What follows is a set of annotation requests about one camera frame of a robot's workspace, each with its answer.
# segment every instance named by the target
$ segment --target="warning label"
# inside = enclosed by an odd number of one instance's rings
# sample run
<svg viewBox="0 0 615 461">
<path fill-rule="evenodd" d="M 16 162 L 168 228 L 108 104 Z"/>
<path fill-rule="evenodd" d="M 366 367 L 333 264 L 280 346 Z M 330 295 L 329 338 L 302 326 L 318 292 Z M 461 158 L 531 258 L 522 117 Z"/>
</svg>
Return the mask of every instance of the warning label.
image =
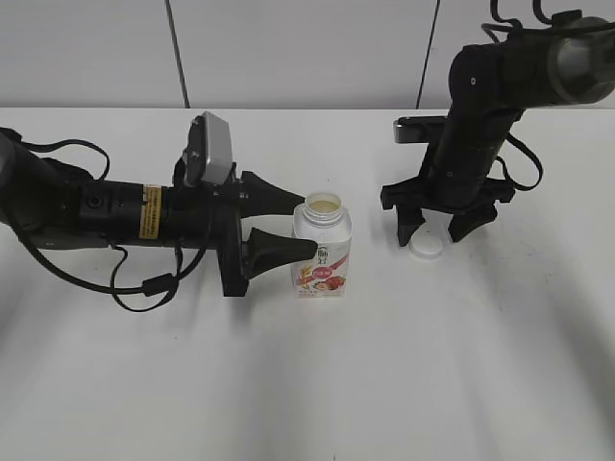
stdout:
<svg viewBox="0 0 615 461">
<path fill-rule="evenodd" d="M 162 187 L 159 185 L 144 185 L 143 206 L 141 207 L 141 229 L 138 234 L 139 238 L 158 238 L 161 211 Z"/>
</svg>

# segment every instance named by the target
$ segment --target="white bottle cap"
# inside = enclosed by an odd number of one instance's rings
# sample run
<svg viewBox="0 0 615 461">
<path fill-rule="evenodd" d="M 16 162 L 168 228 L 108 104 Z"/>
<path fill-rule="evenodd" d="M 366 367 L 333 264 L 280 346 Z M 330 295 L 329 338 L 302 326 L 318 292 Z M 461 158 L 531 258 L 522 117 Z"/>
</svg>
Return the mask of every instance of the white bottle cap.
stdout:
<svg viewBox="0 0 615 461">
<path fill-rule="evenodd" d="M 444 242 L 425 224 L 410 238 L 410 251 L 424 261 L 433 261 L 442 255 Z"/>
</svg>

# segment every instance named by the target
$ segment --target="black robotic arm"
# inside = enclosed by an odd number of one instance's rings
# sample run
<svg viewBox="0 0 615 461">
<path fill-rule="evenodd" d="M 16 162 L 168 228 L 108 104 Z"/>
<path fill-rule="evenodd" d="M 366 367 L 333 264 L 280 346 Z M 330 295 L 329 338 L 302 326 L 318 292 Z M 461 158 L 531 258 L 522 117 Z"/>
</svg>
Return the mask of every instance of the black robotic arm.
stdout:
<svg viewBox="0 0 615 461">
<path fill-rule="evenodd" d="M 508 203 L 515 190 L 535 187 L 509 177 L 498 158 L 505 140 L 536 164 L 540 182 L 538 158 L 509 133 L 526 109 L 592 104 L 615 89 L 614 24 L 573 11 L 554 15 L 549 29 L 529 30 L 518 19 L 501 19 L 497 2 L 492 7 L 495 20 L 512 26 L 483 29 L 492 37 L 492 31 L 508 32 L 508 38 L 466 46 L 457 55 L 449 75 L 448 116 L 395 122 L 396 142 L 428 144 L 419 176 L 381 192 L 382 207 L 397 209 L 401 246 L 425 222 L 422 208 L 452 214 L 449 233 L 458 242 L 496 219 L 496 201 Z M 496 160 L 504 180 L 487 178 Z"/>
<path fill-rule="evenodd" d="M 101 178 L 95 180 L 81 168 L 34 154 L 69 144 L 106 157 Z M 13 130 L 0 129 L 0 222 L 9 224 L 33 257 L 58 277 L 111 294 L 126 308 L 118 295 L 167 293 L 161 303 L 170 301 L 207 249 L 217 251 L 224 295 L 230 297 L 245 296 L 249 280 L 257 275 L 310 259 L 316 252 L 315 242 L 258 229 L 242 241 L 242 218 L 290 215 L 304 198 L 249 171 L 238 178 L 229 126 L 209 112 L 193 120 L 171 187 L 107 181 L 108 172 L 107 154 L 87 141 L 36 145 L 23 142 Z M 145 280 L 140 287 L 117 288 L 116 268 L 110 286 L 97 285 L 68 275 L 40 251 L 108 246 L 124 255 L 123 246 L 174 247 L 177 273 Z M 182 248 L 198 249 L 185 268 Z"/>
</svg>

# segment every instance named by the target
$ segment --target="plastic bottle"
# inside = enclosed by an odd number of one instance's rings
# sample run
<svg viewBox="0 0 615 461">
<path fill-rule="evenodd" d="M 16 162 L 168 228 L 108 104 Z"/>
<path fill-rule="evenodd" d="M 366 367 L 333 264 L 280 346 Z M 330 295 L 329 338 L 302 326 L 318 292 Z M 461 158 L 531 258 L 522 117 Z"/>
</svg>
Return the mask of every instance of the plastic bottle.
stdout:
<svg viewBox="0 0 615 461">
<path fill-rule="evenodd" d="M 340 198 L 329 192 L 309 195 L 295 208 L 292 233 L 318 243 L 314 259 L 291 266 L 295 294 L 299 298 L 343 296 L 353 225 Z"/>
</svg>

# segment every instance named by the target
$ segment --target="white table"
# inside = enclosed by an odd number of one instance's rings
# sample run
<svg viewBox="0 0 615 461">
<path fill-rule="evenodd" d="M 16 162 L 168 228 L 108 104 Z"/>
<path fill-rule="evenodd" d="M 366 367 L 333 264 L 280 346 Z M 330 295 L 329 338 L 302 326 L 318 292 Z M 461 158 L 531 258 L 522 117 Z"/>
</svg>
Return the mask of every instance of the white table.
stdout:
<svg viewBox="0 0 615 461">
<path fill-rule="evenodd" d="M 0 126 L 97 142 L 110 179 L 169 184 L 199 112 L 1 109 Z M 215 113 L 239 170 L 341 195 L 355 225 L 346 298 L 295 300 L 281 268 L 224 299 L 209 253 L 173 304 L 131 314 L 48 274 L 2 227 L 0 459 L 613 459 L 615 111 L 530 111 L 515 133 L 544 183 L 434 263 L 397 248 L 379 201 L 424 153 L 393 143 L 393 119 L 427 112 Z M 102 165 L 76 148 L 59 157 Z M 290 232 L 288 217 L 255 223 Z M 51 256 L 99 282 L 118 259 Z M 137 249 L 121 283 L 172 267 L 170 250 Z"/>
</svg>

